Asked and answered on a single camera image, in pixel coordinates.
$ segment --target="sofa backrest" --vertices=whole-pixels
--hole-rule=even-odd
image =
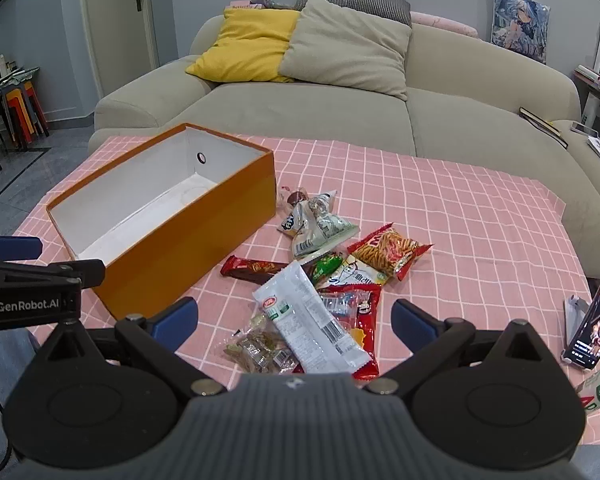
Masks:
[[[205,22],[191,54],[202,54],[215,43],[223,20],[215,16]],[[412,25],[405,63],[408,87],[470,97],[516,114],[523,107],[547,121],[580,120],[576,87],[557,70],[469,36]]]

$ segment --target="door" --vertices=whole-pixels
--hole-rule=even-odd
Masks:
[[[84,0],[84,5],[103,95],[156,67],[149,0]]]

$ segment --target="orange box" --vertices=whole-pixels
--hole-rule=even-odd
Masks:
[[[276,212],[273,152],[181,124],[104,165],[46,211],[73,259],[106,267],[116,319],[160,312]]]

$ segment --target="pink tablecloth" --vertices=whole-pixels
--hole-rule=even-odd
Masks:
[[[45,204],[143,140],[109,139],[40,201],[16,232],[42,238],[45,249],[39,263],[68,259]],[[481,329],[503,329],[511,319],[528,319],[553,354],[559,354],[564,339],[563,299],[574,293],[590,297],[560,222],[564,204],[540,183],[344,142],[250,140],[274,150],[280,185],[300,185],[309,193],[339,190],[336,209],[360,225],[361,235],[394,222],[402,234],[435,244],[403,282],[392,280],[383,290],[376,345],[381,371],[410,355],[391,330],[390,309],[397,298],[408,298],[439,319],[464,317]],[[289,261],[290,241],[276,230],[276,220],[261,227],[235,253]],[[220,357],[217,346],[251,317],[255,288],[223,278],[217,266],[187,292],[198,301],[200,323],[178,353],[228,386],[234,386],[239,372]],[[90,290],[83,293],[82,310],[88,328],[113,323]],[[34,333],[45,338],[51,329],[40,326]],[[574,368],[564,370],[573,383],[583,378]],[[600,412],[589,417],[583,442],[600,444]]]

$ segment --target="tiled floor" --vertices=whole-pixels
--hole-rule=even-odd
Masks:
[[[93,126],[51,130],[28,152],[6,153],[0,143],[0,234],[11,234],[38,201],[87,157]]]

